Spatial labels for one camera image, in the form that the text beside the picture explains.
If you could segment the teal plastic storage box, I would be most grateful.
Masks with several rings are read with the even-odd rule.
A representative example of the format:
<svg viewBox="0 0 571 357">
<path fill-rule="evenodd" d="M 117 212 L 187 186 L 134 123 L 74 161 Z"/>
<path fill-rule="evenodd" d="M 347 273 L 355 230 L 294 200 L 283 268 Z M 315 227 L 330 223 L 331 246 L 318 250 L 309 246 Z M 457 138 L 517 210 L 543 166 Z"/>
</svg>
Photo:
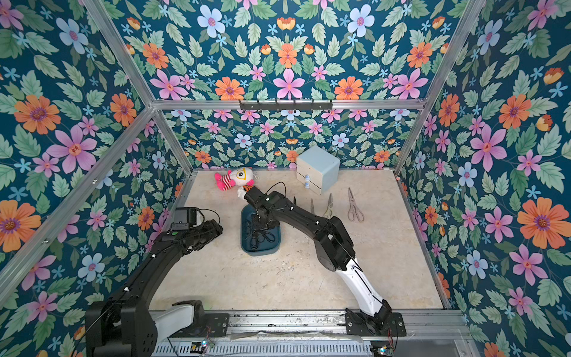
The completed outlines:
<svg viewBox="0 0 571 357">
<path fill-rule="evenodd" d="M 280 226 L 267 226 L 262 223 L 251 205 L 245 206 L 241 212 L 240 245 L 242 250 L 252 257 L 259 257 L 277 252 L 280 244 Z"/>
</svg>

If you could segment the grey handled scissors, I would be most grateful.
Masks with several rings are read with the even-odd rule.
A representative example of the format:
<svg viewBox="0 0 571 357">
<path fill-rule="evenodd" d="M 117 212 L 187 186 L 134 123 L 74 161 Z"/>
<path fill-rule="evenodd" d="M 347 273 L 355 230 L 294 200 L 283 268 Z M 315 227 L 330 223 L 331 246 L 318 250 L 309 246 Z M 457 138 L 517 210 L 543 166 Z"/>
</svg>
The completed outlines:
<svg viewBox="0 0 571 357">
<path fill-rule="evenodd" d="M 327 202 L 327 209 L 324 212 L 324 217 L 327 219 L 331 219 L 333 216 L 333 197 L 332 194 L 330 193 L 329 198 L 328 198 L 328 202 Z"/>
</svg>

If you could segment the beige handled kitchen scissors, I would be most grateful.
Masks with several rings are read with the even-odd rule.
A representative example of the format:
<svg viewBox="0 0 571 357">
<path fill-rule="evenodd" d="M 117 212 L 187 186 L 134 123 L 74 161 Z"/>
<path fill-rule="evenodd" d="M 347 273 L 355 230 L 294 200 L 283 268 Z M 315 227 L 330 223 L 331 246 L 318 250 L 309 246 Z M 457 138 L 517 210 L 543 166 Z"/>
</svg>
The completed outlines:
<svg viewBox="0 0 571 357">
<path fill-rule="evenodd" d="M 355 196 L 353 195 L 352 189 L 349 187 L 347 189 L 347 192 L 349 200 L 349 210 L 347 213 L 347 218 L 351 222 L 358 221 L 362 223 L 364 221 L 364 214 L 359 209 L 358 205 L 356 205 Z"/>
</svg>

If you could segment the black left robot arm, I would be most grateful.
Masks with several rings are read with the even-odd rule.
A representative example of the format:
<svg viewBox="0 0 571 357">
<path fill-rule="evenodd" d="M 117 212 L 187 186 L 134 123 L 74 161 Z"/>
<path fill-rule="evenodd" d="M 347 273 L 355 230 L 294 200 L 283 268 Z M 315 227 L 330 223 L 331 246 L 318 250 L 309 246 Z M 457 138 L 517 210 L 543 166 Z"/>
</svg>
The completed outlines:
<svg viewBox="0 0 571 357">
<path fill-rule="evenodd" d="M 178 208 L 144 261 L 107 300 L 86 313 L 88 356 L 151 356 L 156 346 L 181 330 L 206 327 L 202 302 L 186 300 L 153 316 L 150 303 L 169 271 L 186 255 L 221 236 L 220 220 L 198 208 Z"/>
</svg>

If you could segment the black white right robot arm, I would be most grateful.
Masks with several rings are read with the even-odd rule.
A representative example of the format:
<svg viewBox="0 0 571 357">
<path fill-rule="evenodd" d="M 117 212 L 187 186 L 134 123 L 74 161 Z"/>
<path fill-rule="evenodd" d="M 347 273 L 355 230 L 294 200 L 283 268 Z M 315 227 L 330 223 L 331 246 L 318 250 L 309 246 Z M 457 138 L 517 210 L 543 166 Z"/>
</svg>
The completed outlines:
<svg viewBox="0 0 571 357">
<path fill-rule="evenodd" d="M 285 223 L 313 240 L 319 262 L 345 282 L 358 302 L 363 319 L 383 324 L 389 318 L 393 310 L 358 264 L 353 242 L 339 218 L 319 217 L 282 193 L 263 193 L 257 187 L 247 191 L 244 199 L 254 208 L 264 228 Z"/>
</svg>

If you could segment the orange white plush toy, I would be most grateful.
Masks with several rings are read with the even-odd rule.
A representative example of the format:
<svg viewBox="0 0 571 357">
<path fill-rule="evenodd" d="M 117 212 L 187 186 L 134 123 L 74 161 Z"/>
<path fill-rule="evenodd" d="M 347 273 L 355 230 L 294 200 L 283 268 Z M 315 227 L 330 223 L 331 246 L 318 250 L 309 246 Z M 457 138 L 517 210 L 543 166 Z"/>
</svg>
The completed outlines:
<svg viewBox="0 0 571 357">
<path fill-rule="evenodd" d="M 238 197 L 240 199 L 245 199 L 246 193 L 248 193 L 248 191 L 251 190 L 251 188 L 252 188 L 251 185 L 245 185 L 245 186 L 239 187 L 237 190 Z"/>
</svg>

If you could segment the pink white plush fish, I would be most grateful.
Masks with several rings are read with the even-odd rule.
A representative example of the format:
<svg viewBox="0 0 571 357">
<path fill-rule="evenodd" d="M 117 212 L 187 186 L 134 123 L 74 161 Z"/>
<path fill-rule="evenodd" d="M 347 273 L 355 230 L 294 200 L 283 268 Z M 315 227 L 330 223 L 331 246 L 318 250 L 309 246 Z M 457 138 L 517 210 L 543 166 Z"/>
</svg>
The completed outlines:
<svg viewBox="0 0 571 357">
<path fill-rule="evenodd" d="M 255 185 L 255 175 L 251 168 L 242 167 L 235 170 L 229 170 L 226 174 L 215 173 L 214 178 L 218 189 L 221 191 L 233 188 L 243 188 L 249 190 Z"/>
</svg>

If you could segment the light blue drawer cabinet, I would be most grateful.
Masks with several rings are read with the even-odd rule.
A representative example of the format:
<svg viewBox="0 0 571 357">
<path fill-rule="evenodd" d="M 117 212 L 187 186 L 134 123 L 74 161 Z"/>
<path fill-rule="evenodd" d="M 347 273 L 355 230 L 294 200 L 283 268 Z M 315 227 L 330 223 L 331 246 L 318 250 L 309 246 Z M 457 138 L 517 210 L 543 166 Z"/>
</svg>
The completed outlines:
<svg viewBox="0 0 571 357">
<path fill-rule="evenodd" d="M 297 180 L 306 190 L 321 195 L 338 180 L 341 161 L 326 150 L 314 146 L 297 157 L 296 165 Z"/>
</svg>

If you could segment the white ventilation grille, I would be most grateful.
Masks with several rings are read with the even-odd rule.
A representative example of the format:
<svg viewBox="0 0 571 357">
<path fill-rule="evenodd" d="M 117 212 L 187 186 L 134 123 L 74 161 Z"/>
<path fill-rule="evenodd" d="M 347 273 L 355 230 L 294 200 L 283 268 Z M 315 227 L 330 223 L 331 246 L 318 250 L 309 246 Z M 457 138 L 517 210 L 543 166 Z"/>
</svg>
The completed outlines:
<svg viewBox="0 0 571 357">
<path fill-rule="evenodd" d="M 162 342 L 154 356 L 372 356 L 370 345 L 355 341 Z"/>
</svg>

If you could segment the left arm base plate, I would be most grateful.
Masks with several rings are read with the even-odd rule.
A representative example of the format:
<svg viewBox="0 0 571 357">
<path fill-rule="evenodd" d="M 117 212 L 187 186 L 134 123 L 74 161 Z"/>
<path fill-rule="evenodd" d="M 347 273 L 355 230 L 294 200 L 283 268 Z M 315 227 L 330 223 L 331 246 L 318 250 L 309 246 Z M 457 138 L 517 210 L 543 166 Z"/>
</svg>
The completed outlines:
<svg viewBox="0 0 571 357">
<path fill-rule="evenodd" d="M 206 312 L 200 315 L 189 327 L 175 332 L 172 338 L 218 338 L 227 335 L 230 315 L 227 313 Z"/>
</svg>

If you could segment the black hook rail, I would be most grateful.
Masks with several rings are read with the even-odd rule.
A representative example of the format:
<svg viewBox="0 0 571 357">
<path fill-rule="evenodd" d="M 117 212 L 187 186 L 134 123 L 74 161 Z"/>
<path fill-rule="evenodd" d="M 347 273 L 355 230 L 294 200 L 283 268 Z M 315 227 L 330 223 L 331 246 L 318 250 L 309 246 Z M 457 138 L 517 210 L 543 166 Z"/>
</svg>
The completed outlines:
<svg viewBox="0 0 571 357">
<path fill-rule="evenodd" d="M 315 101 L 315 100 L 273 100 L 273 101 L 238 101 L 241 110 L 331 110 L 333 109 L 333 101 Z"/>
</svg>

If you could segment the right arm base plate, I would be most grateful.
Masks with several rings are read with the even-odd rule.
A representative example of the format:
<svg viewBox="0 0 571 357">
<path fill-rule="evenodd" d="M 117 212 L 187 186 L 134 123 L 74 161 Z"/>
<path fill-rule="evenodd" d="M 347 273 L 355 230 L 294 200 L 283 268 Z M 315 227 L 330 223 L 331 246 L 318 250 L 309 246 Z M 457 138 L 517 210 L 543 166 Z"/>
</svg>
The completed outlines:
<svg viewBox="0 0 571 357">
<path fill-rule="evenodd" d="M 404 337 L 407 330 L 401 313 L 382 307 L 374 316 L 345 309 L 346 333 L 365 337 Z"/>
</svg>

